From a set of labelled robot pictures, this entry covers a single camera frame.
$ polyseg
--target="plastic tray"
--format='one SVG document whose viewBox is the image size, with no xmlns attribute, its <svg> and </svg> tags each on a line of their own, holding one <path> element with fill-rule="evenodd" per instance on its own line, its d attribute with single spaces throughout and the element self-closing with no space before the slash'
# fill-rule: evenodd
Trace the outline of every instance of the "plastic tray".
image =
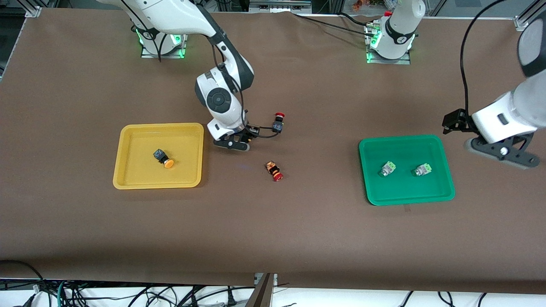
<svg viewBox="0 0 546 307">
<path fill-rule="evenodd" d="M 455 197 L 442 141 L 435 135 L 364 139 L 360 160 L 366 194 L 376 206 L 445 202 Z M 396 169 L 386 177 L 378 172 L 387 161 Z M 414 177 L 411 171 L 428 163 L 432 172 Z"/>
<path fill-rule="evenodd" d="M 157 149 L 174 161 L 171 168 L 154 158 Z M 121 130 L 113 182 L 120 190 L 194 187 L 201 181 L 202 163 L 201 124 L 128 125 Z"/>
</svg>

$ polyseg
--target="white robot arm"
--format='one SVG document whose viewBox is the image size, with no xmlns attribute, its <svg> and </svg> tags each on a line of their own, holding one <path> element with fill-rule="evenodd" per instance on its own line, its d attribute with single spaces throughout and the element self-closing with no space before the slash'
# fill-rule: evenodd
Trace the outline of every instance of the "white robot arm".
<svg viewBox="0 0 546 307">
<path fill-rule="evenodd" d="M 387 59 L 401 58 L 411 48 L 415 30 L 425 16 L 423 0 L 399 0 L 391 16 L 384 16 L 373 23 L 378 25 L 377 38 L 370 47 Z"/>
<path fill-rule="evenodd" d="M 104 4 L 115 5 L 123 9 L 135 25 L 135 30 L 141 38 L 143 47 L 153 55 L 165 55 L 181 44 L 181 40 L 170 39 L 169 34 L 158 31 L 144 16 L 134 0 L 97 0 Z"/>
<path fill-rule="evenodd" d="M 519 63 L 527 79 L 471 118 L 464 109 L 446 115 L 444 134 L 453 130 L 473 131 L 479 137 L 465 144 L 470 151 L 520 168 L 539 164 L 539 158 L 525 149 L 533 133 L 546 127 L 545 22 L 546 11 L 527 26 L 518 41 Z M 519 149 L 512 146 L 517 143 L 522 143 Z"/>
<path fill-rule="evenodd" d="M 225 58 L 224 62 L 198 76 L 195 82 L 195 94 L 213 117 L 207 128 L 214 138 L 214 144 L 228 149 L 248 151 L 250 149 L 248 142 L 252 138 L 264 137 L 259 134 L 260 127 L 248 124 L 243 106 L 235 97 L 235 93 L 252 85 L 254 71 L 235 49 L 224 30 L 202 6 L 195 5 L 190 0 L 99 1 L 124 9 L 145 40 L 152 41 L 152 44 L 147 42 L 148 46 L 157 45 L 155 49 L 160 50 L 161 54 L 173 48 L 169 42 L 167 49 L 164 49 L 164 41 L 169 40 L 164 39 L 165 35 L 206 36 L 213 49 L 217 48 Z M 282 119 L 279 125 L 277 117 L 274 127 L 277 128 L 268 127 L 275 134 L 267 137 L 280 133 Z"/>
</svg>

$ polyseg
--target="table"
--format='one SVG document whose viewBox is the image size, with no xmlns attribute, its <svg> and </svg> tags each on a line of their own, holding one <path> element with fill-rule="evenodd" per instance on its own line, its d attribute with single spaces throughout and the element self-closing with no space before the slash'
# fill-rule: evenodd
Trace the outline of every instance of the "table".
<svg viewBox="0 0 546 307">
<path fill-rule="evenodd" d="M 190 36 L 186 59 L 159 63 L 139 57 L 122 11 L 44 9 L 27 20 L 0 84 L 1 258 L 46 278 L 243 285 L 274 271 L 294 287 L 546 293 L 546 169 L 473 155 L 469 134 L 441 135 L 443 115 L 463 105 L 469 20 L 423 20 L 412 64 L 388 66 L 366 64 L 357 34 L 291 13 L 214 17 L 256 73 L 244 92 L 250 122 L 280 111 L 284 131 L 249 152 L 207 134 L 197 188 L 141 191 L 112 185 L 120 130 L 206 124 L 193 86 L 213 67 L 210 45 Z M 476 23 L 471 111 L 523 81 L 518 37 L 510 20 Z M 429 133 L 443 140 L 455 199 L 370 205 L 358 142 Z M 546 133 L 529 150 L 546 157 Z"/>
</svg>

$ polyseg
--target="black bracket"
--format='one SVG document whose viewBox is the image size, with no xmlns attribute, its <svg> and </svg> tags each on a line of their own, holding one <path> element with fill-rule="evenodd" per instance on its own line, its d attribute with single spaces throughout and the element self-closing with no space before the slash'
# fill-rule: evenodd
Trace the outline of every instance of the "black bracket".
<svg viewBox="0 0 546 307">
<path fill-rule="evenodd" d="M 444 116 L 442 126 L 444 127 L 443 134 L 448 134 L 451 131 L 476 132 L 476 129 L 472 128 L 474 122 L 465 109 L 457 109 Z"/>
<path fill-rule="evenodd" d="M 227 149 L 248 151 L 250 149 L 250 143 L 256 134 L 260 133 L 260 128 L 247 125 L 245 129 L 240 132 L 228 135 L 221 140 L 214 140 L 212 143 L 218 147 Z"/>
<path fill-rule="evenodd" d="M 488 156 L 496 157 L 499 161 L 511 162 L 521 168 L 532 168 L 538 166 L 540 163 L 540 159 L 537 156 L 525 152 L 532 138 L 533 133 L 529 133 L 488 144 L 480 136 L 469 140 L 470 143 L 468 145 L 471 149 Z M 514 145 L 519 143 L 522 143 L 519 148 L 514 147 Z"/>
</svg>

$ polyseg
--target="green tray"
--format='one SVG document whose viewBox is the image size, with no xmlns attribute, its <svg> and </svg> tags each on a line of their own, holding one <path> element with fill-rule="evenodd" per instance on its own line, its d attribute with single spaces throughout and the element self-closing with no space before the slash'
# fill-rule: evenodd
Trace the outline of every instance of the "green tray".
<svg viewBox="0 0 546 307">
<path fill-rule="evenodd" d="M 376 206 L 445 202 L 455 187 L 442 141 L 435 135 L 364 139 L 358 146 L 366 194 Z M 396 169 L 386 177 L 378 172 L 387 161 Z M 414 177 L 411 171 L 428 163 L 432 172 Z"/>
</svg>

